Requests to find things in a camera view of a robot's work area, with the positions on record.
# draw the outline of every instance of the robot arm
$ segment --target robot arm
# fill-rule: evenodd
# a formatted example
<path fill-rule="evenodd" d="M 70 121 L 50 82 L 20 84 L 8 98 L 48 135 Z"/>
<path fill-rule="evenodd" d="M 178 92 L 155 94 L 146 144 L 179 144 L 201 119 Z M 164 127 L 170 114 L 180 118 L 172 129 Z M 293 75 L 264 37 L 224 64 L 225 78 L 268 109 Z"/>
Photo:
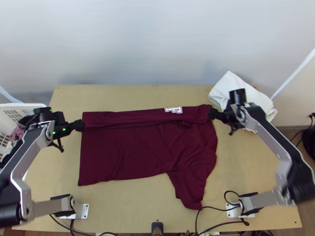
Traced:
<path fill-rule="evenodd" d="M 241 195 L 230 217 L 245 217 L 270 205 L 291 205 L 315 198 L 314 172 L 304 161 L 300 151 L 271 123 L 261 107 L 247 103 L 245 89 L 230 92 L 228 107 L 223 112 L 211 108 L 211 119 L 219 119 L 231 126 L 231 135 L 238 128 L 254 130 L 279 159 L 277 185 L 265 193 Z"/>
<path fill-rule="evenodd" d="M 0 227 L 24 224 L 47 214 L 87 218 L 89 205 L 77 203 L 70 194 L 52 197 L 49 201 L 32 200 L 31 189 L 22 178 L 39 150 L 56 146 L 63 152 L 60 138 L 74 129 L 82 131 L 84 128 L 81 120 L 68 123 L 62 112 L 53 113 L 50 107 L 35 109 L 34 113 L 26 118 L 27 130 L 22 140 L 4 157 L 6 165 L 0 172 Z"/>

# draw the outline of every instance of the white towel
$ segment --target white towel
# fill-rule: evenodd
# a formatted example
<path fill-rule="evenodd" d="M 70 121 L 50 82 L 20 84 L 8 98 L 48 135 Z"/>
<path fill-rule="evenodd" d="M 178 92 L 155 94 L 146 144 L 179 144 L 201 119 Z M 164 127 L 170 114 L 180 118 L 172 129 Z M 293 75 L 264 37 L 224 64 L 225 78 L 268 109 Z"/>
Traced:
<path fill-rule="evenodd" d="M 244 82 L 240 77 L 228 71 L 212 88 L 209 93 L 209 100 L 222 111 L 226 109 L 230 98 L 229 92 L 235 89 L 245 89 L 247 102 L 253 102 L 260 106 L 266 113 L 266 119 L 270 122 L 277 115 L 278 111 L 273 107 L 273 102 L 262 92 Z"/>

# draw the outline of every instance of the white laundry basket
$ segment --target white laundry basket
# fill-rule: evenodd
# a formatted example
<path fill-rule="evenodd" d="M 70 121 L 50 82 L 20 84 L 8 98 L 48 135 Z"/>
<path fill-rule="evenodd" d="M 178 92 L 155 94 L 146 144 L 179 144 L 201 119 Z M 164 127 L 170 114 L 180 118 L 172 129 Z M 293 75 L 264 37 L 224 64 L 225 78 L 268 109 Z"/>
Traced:
<path fill-rule="evenodd" d="M 6 153 L 9 136 L 18 121 L 24 116 L 33 115 L 33 109 L 38 107 L 46 107 L 46 105 L 41 103 L 0 104 L 0 161 Z"/>

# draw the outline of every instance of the tabletop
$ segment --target tabletop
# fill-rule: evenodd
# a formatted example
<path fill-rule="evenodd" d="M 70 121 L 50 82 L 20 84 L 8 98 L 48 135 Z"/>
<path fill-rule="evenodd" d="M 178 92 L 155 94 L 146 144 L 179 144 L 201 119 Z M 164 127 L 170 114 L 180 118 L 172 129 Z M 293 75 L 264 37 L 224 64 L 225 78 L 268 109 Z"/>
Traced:
<path fill-rule="evenodd" d="M 212 104 L 209 85 L 62 85 L 57 86 L 50 106 L 63 111 L 66 121 L 82 118 L 84 111 L 131 111 L 163 107 Z M 225 208 L 227 190 L 239 194 L 264 192 L 276 185 L 274 173 L 278 159 L 253 132 L 238 130 L 228 135 L 230 127 L 215 120 L 218 136 L 217 163 L 207 179 L 203 206 Z M 74 228 L 83 232 L 148 233 L 151 223 L 160 221 L 165 232 L 195 230 L 196 210 L 187 209 L 175 198 L 167 174 L 149 178 L 101 182 L 78 187 L 81 133 L 73 131 L 62 138 L 65 152 L 53 147 L 40 151 L 29 168 L 26 183 L 34 201 L 72 194 L 88 203 L 88 219 L 78 219 Z M 231 201 L 236 196 L 229 195 Z M 198 217 L 201 232 L 219 223 L 235 221 L 225 212 L 204 209 Z M 62 224 L 69 220 L 59 219 Z M 248 231 L 301 227 L 296 206 L 269 206 L 247 219 L 244 224 L 224 225 L 218 231 Z M 49 216 L 36 218 L 23 230 L 66 231 Z"/>

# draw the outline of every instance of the white letter print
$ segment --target white letter print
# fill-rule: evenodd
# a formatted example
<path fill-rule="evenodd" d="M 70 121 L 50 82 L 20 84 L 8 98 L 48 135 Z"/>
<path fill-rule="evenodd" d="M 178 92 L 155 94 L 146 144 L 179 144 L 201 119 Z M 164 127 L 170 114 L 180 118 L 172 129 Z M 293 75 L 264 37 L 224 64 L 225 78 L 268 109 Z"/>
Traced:
<path fill-rule="evenodd" d="M 182 107 L 166 107 L 165 112 L 172 112 L 172 113 L 183 113 Z"/>

